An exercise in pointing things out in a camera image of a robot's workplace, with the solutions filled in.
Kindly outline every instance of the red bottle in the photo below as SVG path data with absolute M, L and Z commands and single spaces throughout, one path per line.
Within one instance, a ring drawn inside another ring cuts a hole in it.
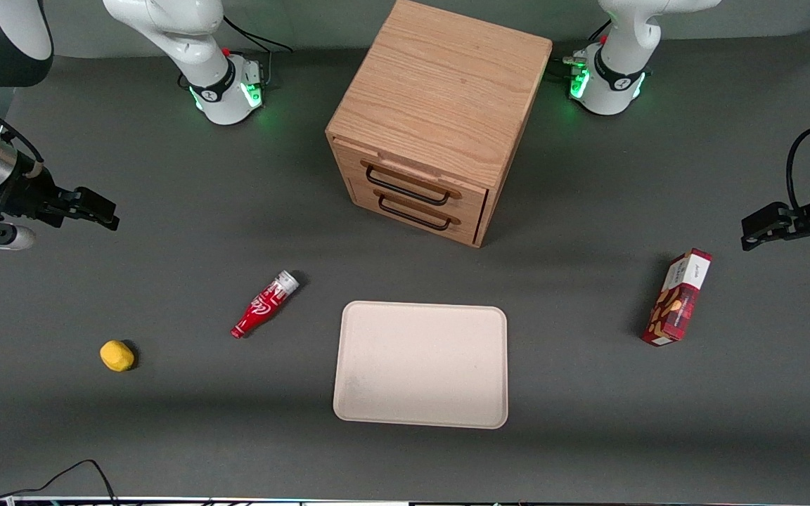
M 267 288 L 264 288 L 245 310 L 245 314 L 231 330 L 231 336 L 242 339 L 246 332 L 267 321 L 277 311 L 280 304 L 283 304 L 286 297 L 298 287 L 299 282 L 289 272 L 280 272 L 277 278 L 267 285 Z

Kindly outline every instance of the yellow ball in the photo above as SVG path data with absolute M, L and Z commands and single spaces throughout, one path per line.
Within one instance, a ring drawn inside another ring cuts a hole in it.
M 116 342 L 116 340 L 106 342 L 99 350 L 99 356 L 105 366 L 115 372 L 123 372 L 132 368 L 133 361 L 136 359 L 127 345 Z

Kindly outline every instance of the green led light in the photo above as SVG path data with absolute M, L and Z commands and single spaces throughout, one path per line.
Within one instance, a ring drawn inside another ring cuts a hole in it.
M 579 100 L 586 90 L 587 83 L 589 83 L 589 71 L 584 68 L 571 82 L 571 96 Z
M 642 76 L 639 77 L 639 83 L 636 85 L 636 91 L 633 92 L 633 97 L 636 98 L 639 96 L 640 89 L 643 87 L 643 81 L 645 80 L 645 72 L 643 72 Z
M 189 93 L 193 96 L 193 100 L 195 100 L 195 108 L 202 111 L 202 103 L 199 103 L 199 97 L 195 95 L 192 86 L 190 86 Z
M 239 89 L 242 90 L 245 99 L 248 100 L 248 105 L 256 108 L 261 105 L 261 87 L 257 84 L 239 83 Z

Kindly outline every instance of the gray wall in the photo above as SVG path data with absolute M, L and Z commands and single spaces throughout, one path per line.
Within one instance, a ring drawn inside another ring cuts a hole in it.
M 431 6 L 536 33 L 581 39 L 607 17 L 595 0 L 421 0 Z M 295 48 L 367 47 L 393 0 L 224 0 L 227 16 L 251 32 Z M 101 0 L 45 0 L 57 54 L 104 58 L 158 54 L 141 35 L 110 18 Z M 810 30 L 810 0 L 724 0 L 703 13 L 662 17 L 666 38 L 789 35 Z M 229 47 L 250 42 L 222 26 Z

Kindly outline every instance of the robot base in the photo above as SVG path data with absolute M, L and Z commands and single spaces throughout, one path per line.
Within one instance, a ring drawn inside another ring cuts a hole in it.
M 602 47 L 601 44 L 591 44 L 586 48 L 579 49 L 573 53 L 573 60 L 584 62 L 582 66 L 574 67 L 579 73 L 571 81 L 571 93 L 569 97 L 596 115 L 611 116 L 623 112 L 639 96 L 640 86 L 643 84 L 645 74 L 636 81 L 629 83 L 626 89 L 614 91 L 604 77 L 599 76 L 595 66 L 585 62 L 591 62 L 595 54 Z
M 219 102 L 200 99 L 190 89 L 195 98 L 195 106 L 205 113 L 213 124 L 232 125 L 243 121 L 262 103 L 261 68 L 257 61 L 249 61 L 240 55 L 227 57 L 236 67 L 236 82 L 224 93 Z

